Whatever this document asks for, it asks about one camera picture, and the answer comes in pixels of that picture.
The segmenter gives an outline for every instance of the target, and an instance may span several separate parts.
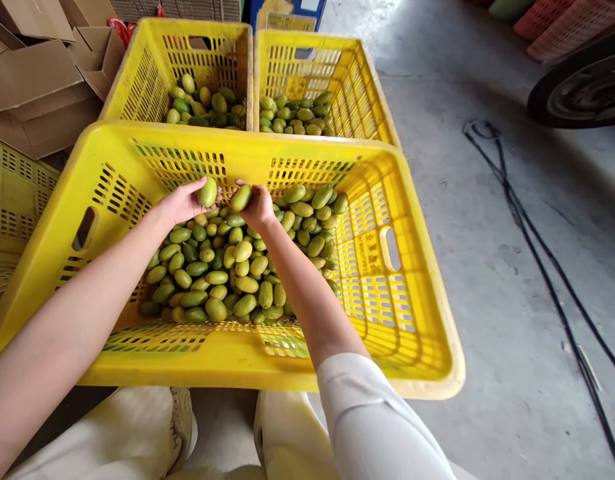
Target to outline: concrete floor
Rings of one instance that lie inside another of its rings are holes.
[[[508,26],[462,0],[329,0],[321,31],[361,37],[373,55],[466,355],[457,397],[410,405],[448,458],[481,480],[615,478],[539,272],[461,134],[475,117],[503,132],[519,197],[615,352],[615,127],[552,131],[529,121],[524,103],[546,68]],[[563,303],[615,433],[615,374],[572,301]],[[201,435],[192,465],[257,462],[254,392],[197,390],[193,401]]]

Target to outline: white sleeve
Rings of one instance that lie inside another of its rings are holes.
[[[356,353],[317,372],[341,480],[454,480],[441,447],[381,369]]]

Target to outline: wire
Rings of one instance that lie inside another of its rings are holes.
[[[568,277],[563,271],[563,268],[561,268],[561,264],[559,263],[557,258],[554,256],[550,248],[548,248],[547,244],[544,242],[543,238],[539,234],[537,228],[534,226],[534,223],[532,222],[525,208],[523,207],[523,204],[521,204],[519,198],[516,196],[516,193],[514,192],[514,188],[512,187],[512,185],[510,184],[508,180],[508,168],[506,165],[505,154],[503,152],[501,132],[496,127],[494,127],[489,121],[472,120],[472,121],[467,122],[464,125],[463,134],[470,141],[470,143],[478,150],[481,156],[485,159],[487,164],[490,166],[490,169],[492,170],[494,177],[499,181],[499,183],[503,187],[503,192],[506,197],[506,201],[508,203],[508,208],[510,209],[510,213],[512,214],[512,219],[514,220],[514,223],[519,228],[519,230],[521,230],[521,233],[523,234],[523,237],[526,243],[528,244],[530,251],[532,252],[532,256],[534,257],[534,260],[537,266],[539,267],[541,276],[543,276],[543,279],[546,283],[546,286],[550,293],[550,297],[552,298],[552,302],[554,303],[557,314],[559,315],[561,323],[563,324],[564,330],[566,332],[566,336],[568,337],[568,341],[570,342],[570,345],[572,346],[572,352],[574,353],[574,356],[576,358],[576,362],[579,366],[579,370],[581,370],[581,375],[583,376],[583,380],[585,381],[586,386],[588,388],[588,392],[590,393],[590,396],[592,398],[592,403],[594,404],[594,408],[599,417],[599,422],[601,423],[601,427],[603,428],[603,432],[606,436],[606,440],[608,442],[610,452],[612,453],[612,456],[614,457],[614,460],[615,460],[615,439],[612,434],[612,429],[610,428],[608,418],[605,414],[605,410],[603,409],[601,399],[599,398],[598,392],[596,390],[594,379],[592,378],[590,371],[586,367],[586,361],[583,358],[583,355],[581,354],[579,348],[577,347],[576,339],[574,337],[574,332],[572,331],[568,317],[566,316],[563,308],[561,307],[561,302],[559,301],[559,296],[556,293],[556,290],[552,284],[552,279],[550,278],[550,275],[548,274],[545,268],[545,265],[543,264],[543,261],[541,260],[539,256],[539,252],[537,251],[537,248],[530,236],[530,232],[536,238],[537,242],[541,246],[541,249],[543,250],[545,255],[548,257],[551,264],[554,266],[561,280],[563,280],[579,312],[581,312],[581,315],[583,316],[586,323],[592,330],[595,338],[601,345],[601,348],[603,348],[603,351],[605,352],[605,354],[608,356],[608,358],[612,362],[614,368],[615,368],[615,356],[612,353],[612,350],[610,350],[609,346],[606,344],[605,340],[603,340],[603,337],[601,336],[601,334],[599,333],[599,330],[596,328],[596,325],[590,318],[586,308],[583,306],[583,303],[581,302],[576,292],[574,291],[574,288],[572,287],[572,284],[570,283]],[[475,139],[475,136],[479,139],[494,143],[494,145],[496,146],[498,157],[499,157],[498,166],[495,165],[495,163],[485,153],[481,145]]]

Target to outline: shoe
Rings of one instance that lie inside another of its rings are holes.
[[[189,389],[184,387],[172,387],[172,435],[174,448],[179,449],[179,456],[169,470],[168,475],[181,471],[185,462],[194,451],[199,437],[199,428],[192,411],[192,400]]]

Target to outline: person's left hand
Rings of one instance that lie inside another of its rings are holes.
[[[196,191],[201,189],[207,177],[201,177],[197,181],[180,185],[175,191],[164,197],[155,209],[160,210],[161,215],[168,221],[171,220],[172,226],[190,220],[192,217],[205,213],[216,208],[216,203],[210,208],[199,204]],[[216,201],[221,201],[221,187],[217,188]]]

